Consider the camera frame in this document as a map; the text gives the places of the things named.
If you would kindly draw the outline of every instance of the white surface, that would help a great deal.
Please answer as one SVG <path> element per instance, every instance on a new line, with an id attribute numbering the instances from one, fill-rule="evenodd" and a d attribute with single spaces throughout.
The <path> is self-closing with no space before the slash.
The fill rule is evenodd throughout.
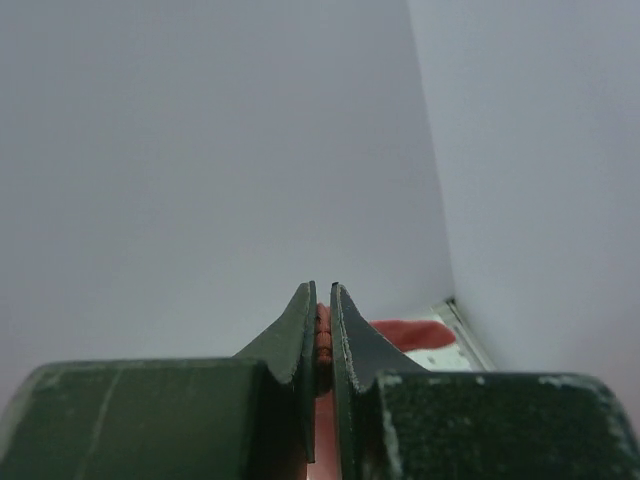
<path id="1" fill-rule="evenodd" d="M 453 293 L 403 2 L 7 0 L 0 72 L 0 406 L 51 360 L 232 354 L 308 279 Z"/>
<path id="2" fill-rule="evenodd" d="M 640 3 L 410 0 L 456 298 L 498 366 L 640 427 Z"/>
<path id="3" fill-rule="evenodd" d="M 407 357 L 432 372 L 470 372 L 473 369 L 458 344 L 442 348 L 424 348 L 405 353 Z"/>

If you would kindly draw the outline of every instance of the green metal block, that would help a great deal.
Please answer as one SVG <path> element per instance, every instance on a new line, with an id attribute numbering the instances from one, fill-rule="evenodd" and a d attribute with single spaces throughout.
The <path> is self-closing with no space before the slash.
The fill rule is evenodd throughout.
<path id="1" fill-rule="evenodd" d="M 387 372 L 361 401 L 380 439 L 365 478 L 640 478 L 622 407 L 591 377 Z"/>
<path id="2" fill-rule="evenodd" d="M 291 411 L 260 361 L 48 365 L 5 412 L 0 478 L 245 479 L 287 461 L 294 472 L 304 458 L 290 439 L 263 448 L 274 423 L 297 438 Z"/>

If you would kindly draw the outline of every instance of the red object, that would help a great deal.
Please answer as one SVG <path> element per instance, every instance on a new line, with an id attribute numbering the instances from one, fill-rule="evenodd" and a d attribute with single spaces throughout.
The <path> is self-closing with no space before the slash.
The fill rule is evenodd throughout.
<path id="1" fill-rule="evenodd" d="M 324 305 L 318 305 L 318 316 L 322 313 L 322 322 L 328 321 L 328 311 Z M 456 341 L 456 336 L 451 330 L 431 320 L 381 320 L 372 322 L 371 325 L 403 352 L 446 347 Z M 335 438 L 333 393 L 329 392 L 316 399 L 316 463 L 307 467 L 307 476 L 311 480 L 337 480 Z"/>
<path id="2" fill-rule="evenodd" d="M 319 303 L 316 310 L 316 361 L 319 365 L 331 364 L 331 313 Z"/>

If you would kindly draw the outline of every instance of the red fabric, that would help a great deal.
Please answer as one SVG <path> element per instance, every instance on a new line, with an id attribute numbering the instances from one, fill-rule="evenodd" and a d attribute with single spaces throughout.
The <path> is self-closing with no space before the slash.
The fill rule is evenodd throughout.
<path id="1" fill-rule="evenodd" d="M 382 320 L 372 325 L 403 352 L 441 348 L 455 342 L 447 327 L 434 321 Z M 307 467 L 311 480 L 337 480 L 338 465 L 333 424 L 333 392 L 316 400 L 316 463 Z"/>

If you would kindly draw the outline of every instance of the gray wall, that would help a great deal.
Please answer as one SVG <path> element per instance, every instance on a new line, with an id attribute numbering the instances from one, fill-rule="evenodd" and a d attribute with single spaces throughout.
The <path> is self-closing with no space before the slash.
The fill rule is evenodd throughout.
<path id="1" fill-rule="evenodd" d="M 453 293 L 407 6 L 0 3 L 0 405 L 51 360 L 229 355 L 297 284 Z"/>
<path id="2" fill-rule="evenodd" d="M 640 428 L 640 3 L 410 0 L 456 296 L 509 369 Z"/>

